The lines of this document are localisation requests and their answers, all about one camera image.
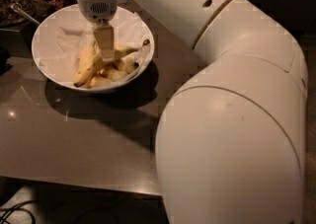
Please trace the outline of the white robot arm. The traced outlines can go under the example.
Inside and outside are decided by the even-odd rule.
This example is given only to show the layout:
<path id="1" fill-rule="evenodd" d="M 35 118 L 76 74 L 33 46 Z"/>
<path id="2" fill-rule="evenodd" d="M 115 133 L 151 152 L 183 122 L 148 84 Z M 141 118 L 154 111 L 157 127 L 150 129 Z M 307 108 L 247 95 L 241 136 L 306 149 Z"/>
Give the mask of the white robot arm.
<path id="1" fill-rule="evenodd" d="M 308 72 L 281 25 L 247 0 L 134 0 L 204 68 L 156 134 L 170 224 L 303 224 Z M 93 3 L 78 0 L 83 13 Z"/>

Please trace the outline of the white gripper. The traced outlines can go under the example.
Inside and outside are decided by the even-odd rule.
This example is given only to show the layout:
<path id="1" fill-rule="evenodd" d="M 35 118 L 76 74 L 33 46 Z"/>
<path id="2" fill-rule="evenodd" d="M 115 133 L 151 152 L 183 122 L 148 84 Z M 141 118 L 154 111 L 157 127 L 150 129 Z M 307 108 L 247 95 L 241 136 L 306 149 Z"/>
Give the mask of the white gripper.
<path id="1" fill-rule="evenodd" d="M 117 11 L 117 0 L 77 0 L 82 16 L 90 23 L 109 22 Z M 99 25 L 93 29 L 96 45 L 104 61 L 113 61 L 114 29 L 111 25 Z"/>

